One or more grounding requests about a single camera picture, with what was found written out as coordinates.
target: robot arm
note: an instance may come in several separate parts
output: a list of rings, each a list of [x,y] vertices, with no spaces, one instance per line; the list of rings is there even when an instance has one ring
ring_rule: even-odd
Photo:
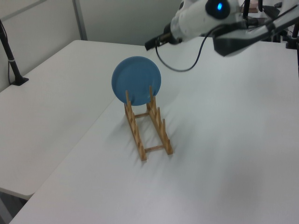
[[[299,21],[299,0],[286,0],[281,17],[248,30],[238,0],[185,0],[164,33],[145,44],[147,50],[178,44],[212,31],[214,49],[222,56],[270,37]]]

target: black metal stand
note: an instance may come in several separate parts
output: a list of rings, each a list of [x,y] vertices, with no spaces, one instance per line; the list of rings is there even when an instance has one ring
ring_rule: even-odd
[[[288,39],[288,43],[286,43],[285,47],[288,49],[297,49],[298,45],[298,31],[299,31],[299,23],[295,24],[293,34],[290,39]]]
[[[18,86],[24,84],[29,79],[24,78],[20,75],[17,63],[14,60],[14,55],[11,52],[10,46],[8,44],[7,35],[6,35],[5,29],[4,29],[4,26],[1,22],[1,20],[0,20],[0,39],[1,39],[1,42],[2,42],[2,45],[4,47],[5,53],[7,55],[8,61],[10,63],[10,66],[11,66],[11,68],[14,72],[14,76],[15,76],[15,81],[12,82],[11,84],[12,85],[18,85]]]

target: wall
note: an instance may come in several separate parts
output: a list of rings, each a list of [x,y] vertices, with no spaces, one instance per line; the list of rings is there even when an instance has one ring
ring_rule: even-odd
[[[46,0],[2,23],[21,75],[80,39],[72,0]],[[0,91],[6,87],[7,57],[0,44]]]
[[[78,0],[89,41],[143,45],[163,33],[181,0]]]

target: blue light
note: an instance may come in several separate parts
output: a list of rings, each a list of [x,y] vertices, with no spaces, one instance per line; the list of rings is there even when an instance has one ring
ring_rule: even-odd
[[[222,9],[222,3],[219,3],[217,9],[220,11]]]

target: wooden peg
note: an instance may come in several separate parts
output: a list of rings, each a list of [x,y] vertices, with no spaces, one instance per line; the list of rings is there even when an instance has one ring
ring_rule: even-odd
[[[137,138],[137,142],[140,142],[140,135],[139,135],[138,125],[136,125],[136,138]]]
[[[153,108],[157,109],[156,96],[153,97]]]
[[[135,120],[135,114],[132,113],[132,117],[130,119],[131,123],[133,123],[133,125],[135,126],[136,125],[136,120]]]
[[[126,99],[127,99],[127,103],[130,101],[130,99],[129,99],[129,92],[128,92],[128,90],[126,90]]]
[[[163,119],[163,137],[166,140],[166,125],[165,125],[165,119]]]
[[[160,107],[158,107],[158,125],[159,125],[159,129],[161,129],[161,113],[160,113]]]

